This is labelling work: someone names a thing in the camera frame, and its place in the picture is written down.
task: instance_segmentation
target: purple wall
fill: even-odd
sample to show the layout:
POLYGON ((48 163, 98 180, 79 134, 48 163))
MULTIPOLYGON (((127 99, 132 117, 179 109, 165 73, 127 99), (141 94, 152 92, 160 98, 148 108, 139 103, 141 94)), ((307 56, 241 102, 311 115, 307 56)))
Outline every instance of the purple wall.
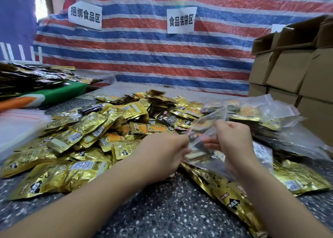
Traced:
POLYGON ((15 59, 21 59, 17 44, 22 44, 26 60, 31 60, 29 46, 37 27, 35 0, 0 0, 0 20, 0 42, 11 44, 15 59))

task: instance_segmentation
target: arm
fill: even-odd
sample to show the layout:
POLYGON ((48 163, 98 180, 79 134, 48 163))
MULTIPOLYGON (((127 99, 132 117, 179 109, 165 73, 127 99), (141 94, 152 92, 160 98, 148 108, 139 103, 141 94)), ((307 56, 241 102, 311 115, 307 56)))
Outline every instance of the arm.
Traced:
POLYGON ((28 216, 0 238, 92 237, 131 195, 174 173, 189 153, 187 135, 155 133, 92 182, 28 216))
POLYGON ((237 122, 216 123, 217 137, 205 146, 222 151, 229 170, 244 187, 270 236, 332 238, 332 232, 260 163, 253 151, 250 129, 237 122))

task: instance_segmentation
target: striped tarp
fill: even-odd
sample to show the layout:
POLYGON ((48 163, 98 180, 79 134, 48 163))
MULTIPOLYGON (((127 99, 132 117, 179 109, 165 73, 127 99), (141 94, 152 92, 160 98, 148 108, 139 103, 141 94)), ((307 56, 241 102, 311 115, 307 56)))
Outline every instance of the striped tarp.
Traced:
POLYGON ((109 71, 118 81, 245 96, 253 40, 272 24, 333 12, 333 0, 65 0, 37 30, 46 64, 109 71), (68 21, 76 1, 103 8, 102 31, 68 21), (168 8, 197 6, 194 32, 167 34, 168 8))

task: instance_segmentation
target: white paper sign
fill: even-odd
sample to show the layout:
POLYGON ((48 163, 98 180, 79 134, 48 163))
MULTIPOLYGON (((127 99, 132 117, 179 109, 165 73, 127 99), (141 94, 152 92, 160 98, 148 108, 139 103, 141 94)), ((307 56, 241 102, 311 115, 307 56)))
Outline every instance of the white paper sign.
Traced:
POLYGON ((68 20, 71 23, 102 30, 102 7, 78 1, 69 6, 68 20))
POLYGON ((272 24, 272 30, 271 30, 271 33, 274 33, 274 32, 281 32, 283 27, 287 26, 286 24, 272 24))
POLYGON ((168 34, 193 32, 197 9, 198 7, 167 9, 168 34))

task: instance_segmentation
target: person's right arm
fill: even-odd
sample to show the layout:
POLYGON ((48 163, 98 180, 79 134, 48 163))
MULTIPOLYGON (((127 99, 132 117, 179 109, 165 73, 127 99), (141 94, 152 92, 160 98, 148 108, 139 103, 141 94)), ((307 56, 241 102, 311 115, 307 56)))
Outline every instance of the person's right arm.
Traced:
POLYGON ((273 238, 332 238, 332 232, 269 171, 253 151, 250 129, 237 122, 216 122, 217 137, 207 139, 207 148, 222 151, 227 166, 245 189, 256 213, 273 238))

